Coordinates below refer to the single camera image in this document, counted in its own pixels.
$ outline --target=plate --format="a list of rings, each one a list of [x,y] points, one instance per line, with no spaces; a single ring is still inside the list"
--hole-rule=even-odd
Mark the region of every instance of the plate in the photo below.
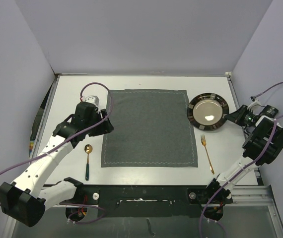
[[[226,100],[215,93],[202,93],[188,105],[187,116],[190,123],[200,130],[216,130],[225,122],[229,114]]]

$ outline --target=table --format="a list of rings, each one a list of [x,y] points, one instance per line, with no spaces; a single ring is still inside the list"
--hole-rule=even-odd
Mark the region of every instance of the table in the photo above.
[[[73,114],[79,103],[79,93],[84,85],[100,82],[110,89],[167,89],[187,90],[189,101],[195,96],[213,92],[221,95],[229,105],[230,112],[236,110],[234,99],[226,77],[159,77],[159,76],[84,76],[62,75],[58,78],[51,108],[45,122],[39,151],[47,144],[57,124]],[[100,108],[106,107],[107,91],[98,85],[88,87],[85,96],[97,95]],[[194,128],[198,150],[198,168],[161,167],[111,167],[101,168],[103,136],[86,137],[71,151],[50,175],[46,184],[56,184],[72,177],[84,184],[99,185],[207,185],[216,175],[227,170],[241,155],[245,141],[242,128],[226,122],[220,129],[205,132],[209,155],[215,170],[212,175],[204,147],[201,145],[202,131]],[[84,146],[94,147],[90,154],[90,180],[85,180],[86,154]],[[254,171],[247,174],[238,185],[257,185]]]

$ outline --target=wall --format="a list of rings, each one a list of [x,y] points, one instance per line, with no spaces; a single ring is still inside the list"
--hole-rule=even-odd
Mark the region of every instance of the wall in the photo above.
[[[56,73],[192,76],[233,70],[271,1],[16,0]]]
[[[241,104],[249,97],[283,81],[283,0],[274,0],[233,72],[235,91]],[[261,98],[283,112],[283,86]],[[283,221],[283,151],[270,165],[261,169],[271,184]]]
[[[16,3],[0,0],[0,170],[28,159],[33,119],[53,79]],[[0,177],[0,185],[22,169]],[[0,237],[6,220],[0,209]]]

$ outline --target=gold fork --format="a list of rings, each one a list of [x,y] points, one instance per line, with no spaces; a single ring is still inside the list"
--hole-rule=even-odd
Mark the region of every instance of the gold fork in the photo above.
[[[201,143],[206,149],[207,157],[208,157],[209,164],[210,164],[210,170],[211,170],[212,174],[214,175],[214,170],[213,170],[213,167],[212,167],[212,164],[211,164],[211,161],[210,161],[210,157],[209,157],[209,154],[208,154],[208,151],[207,151],[207,147],[206,147],[207,146],[206,137],[203,134],[201,135]]]

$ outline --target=white stitching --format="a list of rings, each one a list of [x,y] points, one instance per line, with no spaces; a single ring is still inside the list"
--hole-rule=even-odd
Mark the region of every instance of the white stitching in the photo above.
[[[183,94],[183,97],[185,99],[185,104],[186,104],[186,109],[187,109],[187,99],[186,99],[186,95],[183,92],[180,93],[172,93],[172,92],[157,92],[157,91],[141,91],[141,92],[112,92],[112,94],[114,93],[169,93],[169,94]],[[192,160],[193,163],[195,164],[195,153],[193,150],[193,140],[192,140],[192,135],[191,135],[191,124],[190,122],[189,124],[189,132],[190,132],[190,139],[191,139],[191,148],[192,148]],[[107,147],[107,134],[105,135],[105,147],[104,147],[104,164],[179,164],[179,165],[184,165],[184,164],[192,164],[192,162],[185,162],[185,163],[177,163],[177,162],[106,162],[106,147]]]

